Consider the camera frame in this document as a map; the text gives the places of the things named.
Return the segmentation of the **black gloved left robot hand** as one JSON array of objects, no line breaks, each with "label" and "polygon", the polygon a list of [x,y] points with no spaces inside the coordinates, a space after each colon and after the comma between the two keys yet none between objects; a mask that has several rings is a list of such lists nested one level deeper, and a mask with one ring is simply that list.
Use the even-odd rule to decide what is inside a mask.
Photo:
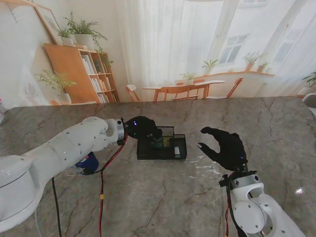
[{"label": "black gloved left robot hand", "polygon": [[156,126],[154,120],[137,116],[126,121],[124,128],[127,134],[137,139],[141,145],[148,145],[153,149],[163,148],[162,130]]}]

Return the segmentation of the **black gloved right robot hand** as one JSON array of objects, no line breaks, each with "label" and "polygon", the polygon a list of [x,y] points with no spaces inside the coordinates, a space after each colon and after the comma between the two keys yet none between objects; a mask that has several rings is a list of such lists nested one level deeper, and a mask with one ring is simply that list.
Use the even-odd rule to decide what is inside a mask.
[{"label": "black gloved right robot hand", "polygon": [[228,133],[226,131],[204,127],[201,130],[203,134],[212,135],[220,146],[220,152],[215,152],[204,143],[198,143],[198,147],[212,161],[217,162],[223,168],[230,171],[244,172],[247,170],[248,160],[246,152],[240,139],[236,133]]}]

